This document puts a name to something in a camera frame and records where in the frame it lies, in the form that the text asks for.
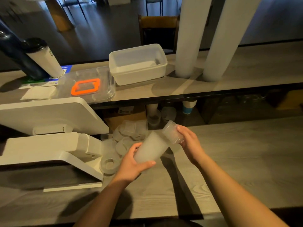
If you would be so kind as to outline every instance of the white appliance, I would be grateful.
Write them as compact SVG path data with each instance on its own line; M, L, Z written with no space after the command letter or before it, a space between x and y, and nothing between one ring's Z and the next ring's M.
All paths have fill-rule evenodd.
M109 128L82 98L3 104L0 124L30 135L7 140L0 186L45 192L102 186L106 148L90 135Z

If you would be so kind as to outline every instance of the cardboard box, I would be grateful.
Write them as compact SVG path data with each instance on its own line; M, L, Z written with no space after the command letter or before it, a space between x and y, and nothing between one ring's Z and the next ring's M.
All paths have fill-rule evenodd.
M145 106L134 106L132 114L123 115L118 113L118 108L102 110L103 118L109 129L114 131L124 120L139 121L146 119Z

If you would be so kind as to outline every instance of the chair leg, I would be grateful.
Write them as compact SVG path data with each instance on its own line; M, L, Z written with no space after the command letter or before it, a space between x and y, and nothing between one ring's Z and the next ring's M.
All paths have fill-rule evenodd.
M148 12L148 10L147 10L147 2L146 2L146 0L145 0L145 4L146 4L146 16L148 16L148 15L149 15L149 12Z
M85 16L85 14L84 14L84 11L83 11L83 9L82 9L82 7L81 7L80 1L77 0L77 2L78 2L78 4L79 4L79 6L80 6L80 9L81 9L81 11L82 11L82 14L83 14L83 16L84 16L86 22L88 23L88 21L87 21L87 19L86 19L86 16Z

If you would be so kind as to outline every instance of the wood grain surface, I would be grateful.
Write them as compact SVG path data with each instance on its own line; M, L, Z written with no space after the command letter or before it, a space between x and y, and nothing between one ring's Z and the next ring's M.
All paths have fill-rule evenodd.
M303 116L190 127L205 152L270 208L303 206ZM114 218L220 212L180 145L121 195ZM104 185L110 181L106 177ZM101 189L19 192L0 188L0 226L75 222Z
M113 101L303 82L303 41L240 47L222 79L213 83L201 81L207 53L199 52L196 68L189 79L174 77L175 54L167 55L163 78L117 86ZM77 64L71 70L106 65L108 61ZM18 89L19 78L24 75L22 71L0 73L0 104L20 101L27 91Z

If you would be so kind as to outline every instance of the wooden chair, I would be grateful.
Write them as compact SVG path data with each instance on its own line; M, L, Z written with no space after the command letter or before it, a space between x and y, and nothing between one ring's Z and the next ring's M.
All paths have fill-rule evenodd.
M146 16L149 15L149 12L147 10L147 4L149 3L160 3L160 16L163 16L163 0L145 0L145 5L146 5Z
M138 15L141 45L159 44L177 50L180 16L143 17Z

